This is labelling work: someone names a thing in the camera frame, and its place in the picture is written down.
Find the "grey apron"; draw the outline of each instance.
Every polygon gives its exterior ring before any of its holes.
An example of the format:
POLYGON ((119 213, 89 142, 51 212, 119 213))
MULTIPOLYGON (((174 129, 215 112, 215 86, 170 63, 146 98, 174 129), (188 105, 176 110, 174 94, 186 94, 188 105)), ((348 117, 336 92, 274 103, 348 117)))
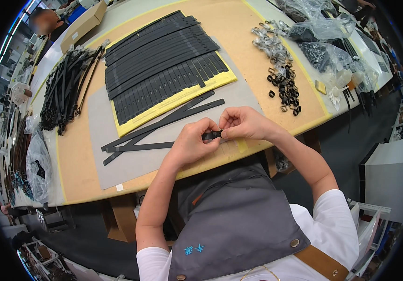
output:
POLYGON ((250 159, 176 182, 186 225, 172 247, 169 281, 239 273, 310 245, 284 192, 250 159))

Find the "grey felt mat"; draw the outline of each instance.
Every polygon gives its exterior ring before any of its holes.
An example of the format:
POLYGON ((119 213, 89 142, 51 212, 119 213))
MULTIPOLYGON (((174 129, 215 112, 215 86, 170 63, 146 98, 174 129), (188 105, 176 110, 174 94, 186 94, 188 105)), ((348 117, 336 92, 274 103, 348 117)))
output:
MULTIPOLYGON (((209 117, 215 122, 218 122, 220 115, 227 107, 248 105, 263 114, 255 95, 226 51, 221 48, 219 53, 226 61, 227 65, 232 69, 238 78, 238 81, 214 89, 215 95, 206 99, 204 102, 197 104, 197 106, 207 104, 221 98, 225 100, 225 104, 182 119, 165 127, 161 127, 152 134, 148 135, 146 138, 142 139, 137 144, 173 142, 176 140, 178 134, 181 132, 185 124, 198 121, 203 117, 209 117)), ((161 120, 174 110, 155 118, 139 128, 146 127, 156 121, 161 120)), ((124 152, 119 157, 111 161, 111 163, 103 166, 103 160, 108 158, 111 153, 103 152, 100 148, 103 145, 118 139, 116 126, 114 124, 113 111, 111 109, 111 104, 108 100, 108 93, 105 87, 99 89, 88 98, 88 114, 92 150, 94 153, 94 160, 101 189, 116 186, 120 183, 124 183, 133 178, 140 177, 144 174, 157 170, 161 165, 164 156, 170 150, 154 149, 124 152)))

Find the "factory floor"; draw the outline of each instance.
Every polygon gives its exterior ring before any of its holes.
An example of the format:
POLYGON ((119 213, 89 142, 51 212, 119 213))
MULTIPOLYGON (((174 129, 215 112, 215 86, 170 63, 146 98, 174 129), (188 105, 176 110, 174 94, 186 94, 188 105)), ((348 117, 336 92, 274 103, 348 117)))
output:
MULTIPOLYGON (((380 98, 378 108, 373 107, 373 116, 370 118, 362 114, 361 106, 352 109, 350 133, 349 116, 346 113, 315 129, 322 156, 331 167, 346 198, 359 200, 358 164, 373 144, 389 138, 400 96, 400 92, 396 92, 380 98)), ((311 190, 298 171, 288 175, 278 173, 272 180, 277 189, 285 191, 289 203, 302 205, 312 214, 311 190)), ((63 253, 68 259, 112 277, 124 274, 127 279, 139 279, 136 244, 107 238, 97 202, 72 205, 67 209, 69 211, 76 228, 59 233, 47 234, 42 231, 36 216, 25 216, 23 219, 30 230, 39 231, 39 238, 44 244, 63 253)))

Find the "computer monitor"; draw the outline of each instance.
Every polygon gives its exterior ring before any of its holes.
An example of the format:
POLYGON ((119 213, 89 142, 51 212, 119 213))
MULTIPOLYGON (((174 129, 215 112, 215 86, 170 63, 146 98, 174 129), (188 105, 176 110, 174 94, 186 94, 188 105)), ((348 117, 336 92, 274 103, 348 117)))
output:
POLYGON ((29 40, 29 42, 32 43, 33 45, 36 44, 36 42, 37 42, 37 35, 36 35, 36 33, 33 33, 32 37, 31 37, 30 40, 29 40))

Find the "apron snap button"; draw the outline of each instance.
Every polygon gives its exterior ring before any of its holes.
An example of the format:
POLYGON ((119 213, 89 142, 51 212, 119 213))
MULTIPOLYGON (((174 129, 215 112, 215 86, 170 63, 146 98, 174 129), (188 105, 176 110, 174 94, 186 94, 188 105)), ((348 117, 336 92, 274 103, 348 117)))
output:
POLYGON ((298 246, 299 244, 300 244, 300 240, 294 239, 294 240, 292 240, 292 242, 290 243, 290 246, 291 246, 292 248, 295 248, 295 247, 298 246))

